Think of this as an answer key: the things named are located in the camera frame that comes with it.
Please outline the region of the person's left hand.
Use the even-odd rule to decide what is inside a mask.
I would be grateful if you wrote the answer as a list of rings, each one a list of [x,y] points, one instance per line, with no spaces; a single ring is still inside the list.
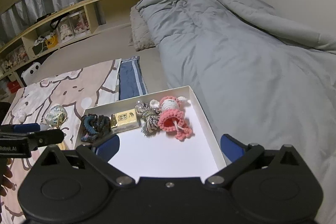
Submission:
[[[10,180],[13,177],[10,165],[13,162],[12,159],[6,159],[6,167],[3,170],[3,175],[1,176],[1,196],[5,197],[7,195],[6,189],[12,189],[13,183]]]

